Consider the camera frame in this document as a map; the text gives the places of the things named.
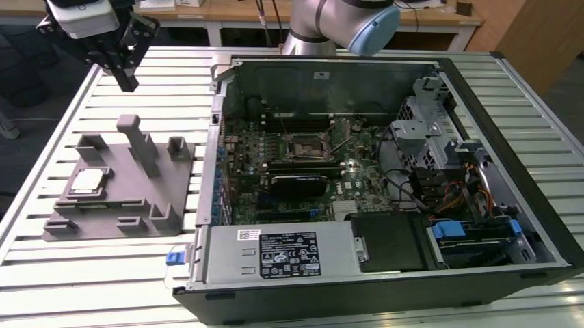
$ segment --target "red wire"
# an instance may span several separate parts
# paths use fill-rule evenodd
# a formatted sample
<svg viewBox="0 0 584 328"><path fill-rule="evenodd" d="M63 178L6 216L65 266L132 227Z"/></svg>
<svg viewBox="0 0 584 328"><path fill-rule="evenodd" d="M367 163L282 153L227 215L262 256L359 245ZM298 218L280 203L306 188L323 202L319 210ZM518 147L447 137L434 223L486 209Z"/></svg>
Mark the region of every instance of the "red wire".
<svg viewBox="0 0 584 328"><path fill-rule="evenodd" d="M447 191L450 190L450 187L451 187L451 186L455 186L455 185L462 185L462 182L455 181L455 182L450 182L450 183L447 184L447 186L446 186L446 190L445 190L445 198L443 198L443 202L446 202L446 199L447 199Z"/></svg>

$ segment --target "blue latch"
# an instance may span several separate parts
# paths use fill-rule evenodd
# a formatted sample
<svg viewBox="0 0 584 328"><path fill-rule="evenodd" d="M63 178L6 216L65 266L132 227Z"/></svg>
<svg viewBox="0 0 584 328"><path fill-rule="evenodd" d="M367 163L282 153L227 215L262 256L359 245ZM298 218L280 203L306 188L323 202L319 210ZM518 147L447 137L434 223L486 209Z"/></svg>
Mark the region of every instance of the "blue latch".
<svg viewBox="0 0 584 328"><path fill-rule="evenodd" d="M510 225L510 229L513 230L514 235L518 236L522 232L520 223L517 222L516 219L510 219L509 225Z"/></svg>
<svg viewBox="0 0 584 328"><path fill-rule="evenodd" d="M172 251L165 254L165 265L184 265L184 251Z"/></svg>
<svg viewBox="0 0 584 328"><path fill-rule="evenodd" d="M462 224L457 221L438 222L431 226L431 232L435 239L466 236Z"/></svg>

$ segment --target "black cable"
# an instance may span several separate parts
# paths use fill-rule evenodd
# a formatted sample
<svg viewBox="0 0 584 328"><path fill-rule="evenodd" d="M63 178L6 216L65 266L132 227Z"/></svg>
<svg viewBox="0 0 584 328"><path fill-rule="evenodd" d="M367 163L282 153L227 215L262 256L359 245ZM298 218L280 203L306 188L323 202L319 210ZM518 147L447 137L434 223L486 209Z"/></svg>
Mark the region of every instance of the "black cable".
<svg viewBox="0 0 584 328"><path fill-rule="evenodd" d="M403 2L403 3L407 7L410 7L410 9L413 10L413 14L415 15L415 33L418 33L418 31L419 31L418 9L427 9L429 7L414 8L414 7L411 7L411 5L407 2ZM394 5L397 8L407 9L406 7L401 7L397 3L394 3Z"/></svg>
<svg viewBox="0 0 584 328"><path fill-rule="evenodd" d="M283 44L282 20L280 20L280 13L278 11L278 5L275 4L275 0L271 0L271 4L274 5L275 18L278 20L278 27L280 28L280 44Z"/></svg>

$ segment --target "barcode sticker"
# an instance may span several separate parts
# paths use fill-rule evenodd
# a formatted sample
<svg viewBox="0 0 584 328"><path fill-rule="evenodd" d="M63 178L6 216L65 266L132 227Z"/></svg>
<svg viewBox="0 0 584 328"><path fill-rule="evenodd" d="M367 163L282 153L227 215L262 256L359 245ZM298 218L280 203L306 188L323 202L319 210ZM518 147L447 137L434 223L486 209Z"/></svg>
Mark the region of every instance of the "barcode sticker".
<svg viewBox="0 0 584 328"><path fill-rule="evenodd" d="M258 241L260 234L262 234L262 230L260 229L242 229L242 230L238 230L238 240L239 241Z"/></svg>

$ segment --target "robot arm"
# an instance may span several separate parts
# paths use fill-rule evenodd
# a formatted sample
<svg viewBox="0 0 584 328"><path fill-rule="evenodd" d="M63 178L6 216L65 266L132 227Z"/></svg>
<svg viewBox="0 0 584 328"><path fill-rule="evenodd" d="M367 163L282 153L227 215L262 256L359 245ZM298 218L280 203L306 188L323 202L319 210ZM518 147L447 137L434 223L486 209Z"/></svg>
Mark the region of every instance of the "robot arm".
<svg viewBox="0 0 584 328"><path fill-rule="evenodd" d="M377 54L399 25L393 0L291 2L286 55L334 55L335 44L359 56Z"/></svg>
<svg viewBox="0 0 584 328"><path fill-rule="evenodd" d="M159 31L159 22L133 12L135 0L44 2L48 15L36 31L76 59L100 65L115 76L121 90L132 92L137 87L133 72Z"/></svg>

